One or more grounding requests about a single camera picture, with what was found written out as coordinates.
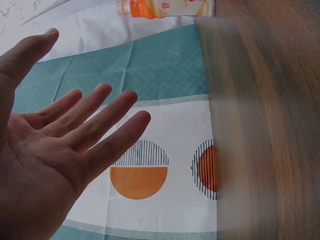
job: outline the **orange bottle label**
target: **orange bottle label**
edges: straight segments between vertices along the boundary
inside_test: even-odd
[[[169,16],[205,16],[212,15],[213,0],[130,0],[130,13],[134,18],[147,19]]]

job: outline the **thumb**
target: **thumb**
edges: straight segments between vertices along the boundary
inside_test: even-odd
[[[14,104],[16,87],[34,64],[51,50],[58,37],[58,30],[52,28],[43,35],[23,39],[0,56],[0,143]]]

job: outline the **fingernail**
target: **fingernail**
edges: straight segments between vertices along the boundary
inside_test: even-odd
[[[48,31],[46,31],[45,34],[53,34],[56,31],[58,31],[58,30],[53,27],[53,28],[50,28]]]

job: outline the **orange semicircle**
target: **orange semicircle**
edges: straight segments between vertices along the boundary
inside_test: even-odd
[[[110,168],[114,188],[132,200],[146,199],[156,194],[165,183],[167,174],[167,166]]]

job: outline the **crease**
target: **crease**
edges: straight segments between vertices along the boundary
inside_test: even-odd
[[[55,90],[55,93],[54,93],[54,96],[53,96],[53,100],[51,101],[52,103],[55,100],[57,100],[56,97],[57,97],[58,91],[59,91],[59,89],[61,87],[62,80],[64,79],[65,73],[66,73],[66,71],[67,71],[68,67],[70,66],[70,64],[71,64],[73,59],[74,59],[74,56],[71,56],[69,62],[67,63],[67,65],[65,66],[65,69],[63,70],[62,76],[60,78],[60,82],[59,82],[59,84],[58,84],[58,86],[57,86],[57,88]]]
[[[125,85],[125,81],[126,81],[126,77],[127,77],[127,71],[128,71],[128,67],[129,67],[130,61],[132,59],[132,55],[133,55],[132,53],[134,51],[135,44],[136,44],[136,42],[133,41],[132,45],[131,45],[130,53],[129,53],[129,58],[128,58],[128,61],[127,61],[126,66],[125,66],[124,76],[122,77],[121,92],[124,91],[124,85]]]

